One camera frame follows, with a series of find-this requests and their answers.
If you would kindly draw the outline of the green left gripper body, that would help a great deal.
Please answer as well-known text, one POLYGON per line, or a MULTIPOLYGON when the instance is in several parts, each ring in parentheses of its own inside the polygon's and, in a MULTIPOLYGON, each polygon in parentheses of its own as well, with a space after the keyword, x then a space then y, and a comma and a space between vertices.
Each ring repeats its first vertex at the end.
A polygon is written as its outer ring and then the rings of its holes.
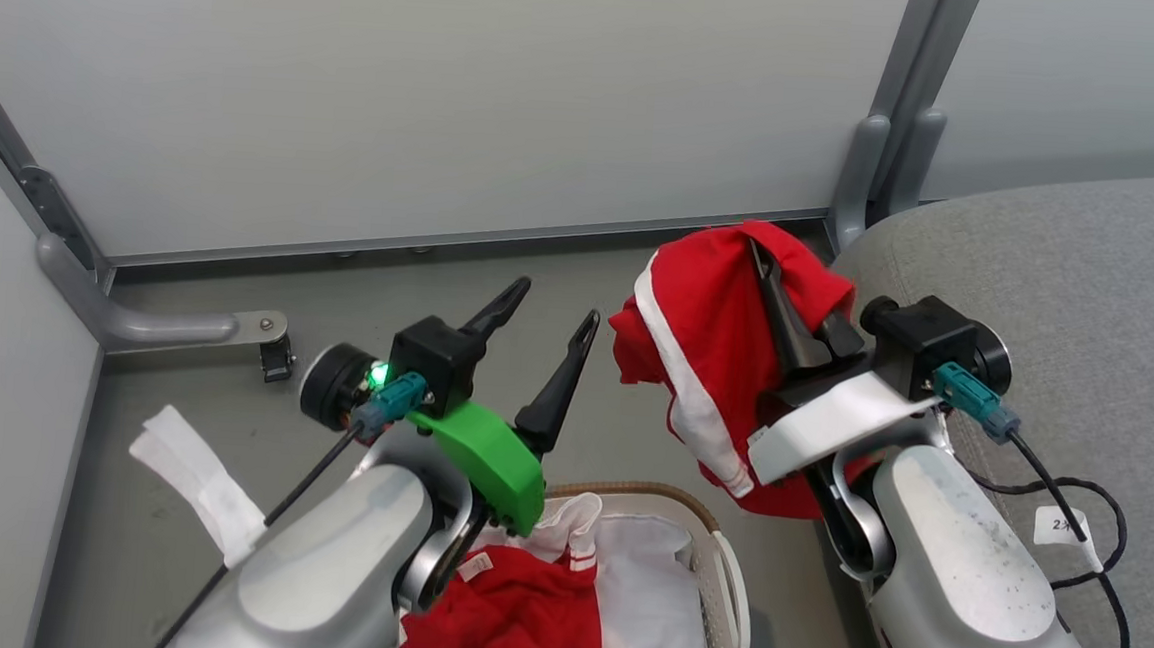
POLYGON ((544 513, 547 483, 541 460, 525 447, 511 425, 489 407, 473 401, 440 417, 411 410, 409 419, 433 435, 449 461, 484 496, 505 532, 532 535, 544 513))

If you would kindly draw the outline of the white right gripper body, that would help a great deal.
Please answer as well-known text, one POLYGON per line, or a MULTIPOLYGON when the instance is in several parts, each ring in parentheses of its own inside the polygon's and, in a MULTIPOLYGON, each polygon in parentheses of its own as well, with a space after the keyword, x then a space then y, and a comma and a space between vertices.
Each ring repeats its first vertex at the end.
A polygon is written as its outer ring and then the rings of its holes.
POLYGON ((881 449, 926 444, 942 449, 941 400, 911 401, 875 371, 839 382, 749 437, 749 464, 760 485, 815 465, 849 461, 881 449))

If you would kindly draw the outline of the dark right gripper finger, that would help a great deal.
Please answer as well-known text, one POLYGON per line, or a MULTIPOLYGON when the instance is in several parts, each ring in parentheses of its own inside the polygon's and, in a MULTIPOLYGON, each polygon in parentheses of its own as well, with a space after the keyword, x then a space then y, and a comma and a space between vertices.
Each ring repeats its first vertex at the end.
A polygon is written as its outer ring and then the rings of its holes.
POLYGON ((784 270, 779 259, 760 241, 749 239, 755 277, 763 300, 764 311, 772 332, 771 341, 784 379, 801 379, 809 372, 834 362, 826 342, 820 342, 805 327, 796 306, 785 288, 784 270))
POLYGON ((853 364, 867 357, 865 339, 853 327, 847 312, 829 312, 815 338, 826 347, 832 363, 853 364))

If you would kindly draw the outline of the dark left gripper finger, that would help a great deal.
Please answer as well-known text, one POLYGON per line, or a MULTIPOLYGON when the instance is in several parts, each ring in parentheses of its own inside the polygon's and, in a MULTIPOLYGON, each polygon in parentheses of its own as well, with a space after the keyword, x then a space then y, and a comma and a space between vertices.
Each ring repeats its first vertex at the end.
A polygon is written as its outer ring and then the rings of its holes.
POLYGON ((587 366, 590 349, 593 349, 601 317, 597 310, 591 310, 583 317, 570 341, 568 340, 565 356, 555 372, 552 372, 535 398, 514 417, 515 434, 538 460, 550 454, 557 445, 584 366, 587 366))
POLYGON ((532 282, 530 277, 519 276, 460 327, 460 334, 467 336, 475 351, 475 359, 484 357, 492 336, 512 319, 524 297, 527 297, 532 282))

